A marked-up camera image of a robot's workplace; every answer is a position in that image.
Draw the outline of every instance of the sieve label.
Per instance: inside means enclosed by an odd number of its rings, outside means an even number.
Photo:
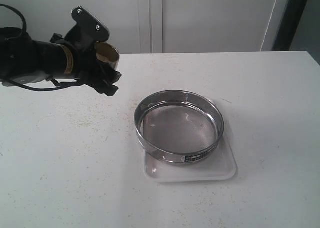
[[[200,154],[195,154],[195,155],[186,155],[184,156],[184,162],[187,163],[187,162],[195,162],[197,160],[200,160],[204,157],[206,157],[207,155],[209,155],[210,151],[206,151],[206,152],[203,152],[203,153],[200,153]]]

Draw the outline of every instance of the white table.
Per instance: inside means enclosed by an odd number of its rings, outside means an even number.
[[[124,54],[118,70],[114,97],[0,88],[1,228],[319,227],[320,66],[308,53]],[[215,100],[233,179],[144,176],[134,111],[169,89]]]

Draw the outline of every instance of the sieve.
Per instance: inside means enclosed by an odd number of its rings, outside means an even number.
[[[165,90],[135,110],[138,140],[153,158],[170,164],[201,161],[223,136],[224,119],[208,99],[188,91]]]

